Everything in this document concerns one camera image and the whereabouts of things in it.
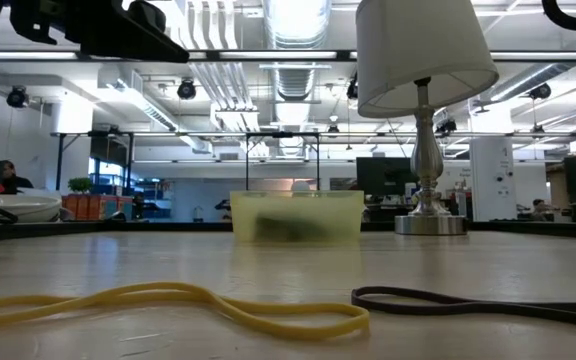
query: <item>wooden tabletop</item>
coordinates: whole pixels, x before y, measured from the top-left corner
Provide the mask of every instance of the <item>wooden tabletop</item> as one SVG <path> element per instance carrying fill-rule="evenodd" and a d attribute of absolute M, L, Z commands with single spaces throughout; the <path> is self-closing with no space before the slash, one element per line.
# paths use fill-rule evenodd
<path fill-rule="evenodd" d="M 473 232 L 366 234 L 339 245 L 237 244 L 226 233 L 99 233 L 0 242 L 0 296 L 85 295 L 183 281 L 229 297 L 349 302 L 364 285 L 477 299 L 576 301 L 576 239 Z M 299 324 L 336 316 L 273 317 Z M 208 307 L 150 304 L 0 329 L 0 359 L 576 359 L 576 327 L 511 316 L 371 314 L 325 343 L 249 331 Z"/>

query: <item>ceiling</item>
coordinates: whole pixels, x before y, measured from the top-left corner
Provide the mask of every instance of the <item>ceiling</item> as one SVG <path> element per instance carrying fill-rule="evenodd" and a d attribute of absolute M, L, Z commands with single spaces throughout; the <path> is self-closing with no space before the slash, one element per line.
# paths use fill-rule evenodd
<path fill-rule="evenodd" d="M 543 14 L 502 15 L 500 12 L 509 9 L 515 0 L 472 0 L 477 10 L 482 29 L 491 50 L 562 50 L 567 49 L 571 42 L 576 41 L 576 32 L 563 30 L 552 24 Z M 356 32 L 354 28 L 355 10 L 359 1 L 333 0 L 333 11 L 328 26 L 324 49 L 356 49 Z M 576 0 L 560 0 L 565 9 L 576 10 Z M 523 0 L 516 4 L 513 12 L 539 10 L 541 0 Z M 243 49 L 267 49 L 264 19 L 259 15 L 262 9 L 260 0 L 237 0 L 235 2 L 236 39 Z M 75 44 L 63 39 L 57 31 L 53 35 L 59 45 L 56 47 L 36 44 L 17 36 L 4 11 L 0 19 L 0 50 L 74 50 Z M 150 119 L 130 103 L 117 101 L 111 96 L 112 90 L 98 89 L 98 72 L 104 64 L 100 63 L 0 63 L 0 77 L 9 75 L 57 75 L 80 87 L 98 106 L 95 121 L 119 124 L 125 130 L 148 131 L 151 129 Z M 188 65 L 166 63 L 125 62 L 119 64 L 123 73 L 136 71 L 144 79 L 144 93 L 154 100 L 157 106 L 173 115 L 184 128 L 196 131 L 214 131 L 209 121 L 211 101 L 201 84 L 194 100 L 182 101 L 176 95 L 177 87 L 183 78 L 193 78 L 193 71 Z M 269 126 L 275 123 L 274 93 L 271 71 L 262 70 L 258 63 L 244 63 L 243 69 L 249 92 L 255 106 L 259 110 L 259 124 Z M 318 70 L 315 84 L 313 105 L 308 115 L 308 125 L 302 130 L 326 131 L 330 125 L 330 116 L 338 116 L 339 129 L 351 132 L 388 131 L 390 125 L 384 121 L 362 118 L 357 111 L 349 108 L 345 95 L 350 77 L 355 73 L 354 63 L 330 63 L 328 69 Z M 534 66 L 528 63 L 498 64 L 501 75 L 499 84 L 508 81 L 520 72 Z M 516 98 L 506 103 L 513 115 L 515 130 L 529 130 L 537 122 L 560 116 L 574 114 L 576 111 L 576 92 L 558 98 L 558 95 L 576 88 L 576 67 L 548 82 L 553 95 L 547 103 L 531 111 L 529 99 Z M 31 96 L 46 96 L 37 91 Z M 451 116 L 458 123 L 459 130 L 468 130 L 469 112 L 467 103 L 451 107 Z M 398 131 L 413 131 L 414 119 L 411 117 L 392 119 L 392 125 Z M 573 131 L 576 129 L 576 117 L 559 124 L 549 130 Z M 343 143 L 343 139 L 331 139 L 329 142 Z M 169 144 L 171 139 L 161 139 L 160 142 L 149 140 L 149 146 Z M 516 139 L 517 143 L 530 144 L 531 139 Z M 547 144 L 541 144 L 544 150 L 564 148 L 569 139 L 557 139 Z"/>

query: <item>person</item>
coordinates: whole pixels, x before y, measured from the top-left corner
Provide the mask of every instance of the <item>person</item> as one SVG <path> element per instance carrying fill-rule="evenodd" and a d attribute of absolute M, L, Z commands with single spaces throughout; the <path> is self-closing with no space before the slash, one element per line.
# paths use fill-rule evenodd
<path fill-rule="evenodd" d="M 548 221 L 546 218 L 546 213 L 549 210 L 548 205 L 546 202 L 541 199 L 535 199 L 532 201 L 533 212 L 531 214 L 531 218 L 533 221 Z"/>
<path fill-rule="evenodd" d="M 8 195 L 16 195 L 19 193 L 18 188 L 34 188 L 30 180 L 17 176 L 15 164 L 13 164 L 10 160 L 4 161 L 3 181 L 1 184 L 4 186 L 4 191 L 2 194 Z"/>

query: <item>plastic container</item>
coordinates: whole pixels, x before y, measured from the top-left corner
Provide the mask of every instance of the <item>plastic container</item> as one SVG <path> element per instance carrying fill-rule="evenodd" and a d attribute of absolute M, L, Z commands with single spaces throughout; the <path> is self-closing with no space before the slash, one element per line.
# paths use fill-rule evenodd
<path fill-rule="evenodd" d="M 230 193 L 237 241 L 358 241 L 362 191 Z"/>

